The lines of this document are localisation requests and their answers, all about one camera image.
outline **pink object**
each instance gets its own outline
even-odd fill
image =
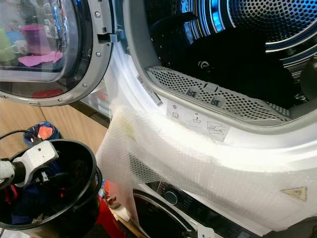
[[[19,58],[19,62],[24,64],[25,66],[32,67],[38,65],[43,62],[51,62],[56,63],[60,58],[63,57],[63,54],[59,51],[51,51],[49,54],[45,56],[25,56]]]
[[[33,24],[21,26],[21,32],[25,36],[28,49],[33,55],[43,56],[51,51],[44,25]]]

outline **knob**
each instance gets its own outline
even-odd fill
[[[174,191],[167,191],[164,194],[164,198],[168,203],[170,203],[172,205],[175,205],[177,203],[177,196],[176,196],[176,193]]]

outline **bubble wrap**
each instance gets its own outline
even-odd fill
[[[270,153],[278,161],[277,151],[268,151],[268,158]],[[163,115],[122,106],[113,114],[97,161],[106,179],[124,185],[129,200],[134,183],[162,179],[275,231],[316,215],[316,169],[294,171],[285,165],[281,172],[253,172],[230,166],[228,155],[228,161],[239,165],[246,163],[244,155],[256,153],[216,142]],[[282,192],[303,186],[308,191],[305,201]]]

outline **black cable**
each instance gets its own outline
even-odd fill
[[[36,135],[35,133],[32,133],[32,132],[30,132],[30,131],[28,131],[28,130],[14,130],[14,131],[11,131],[11,132],[9,132],[9,133],[7,133],[7,134],[4,134],[4,135],[0,136],[0,140],[3,139],[3,138],[5,138],[5,137],[7,137],[7,136],[9,136],[9,135],[12,135],[12,134],[15,134],[15,133],[19,133],[19,132],[28,133],[28,134],[30,134],[32,137],[37,138],[37,135]]]

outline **washing machine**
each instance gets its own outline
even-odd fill
[[[148,237],[197,237],[205,227],[215,238],[258,238],[241,225],[217,212],[205,199],[163,181],[139,184],[133,190],[140,229]],[[264,238],[314,237],[317,219],[306,219],[282,232]]]
[[[3,100],[66,105],[105,85],[111,130],[144,152],[125,165],[153,170],[141,182],[163,177],[257,236],[317,214],[315,0],[5,0],[0,11]],[[265,55],[292,78],[280,92],[300,88],[288,108],[177,65],[195,42],[233,28],[265,36]]]

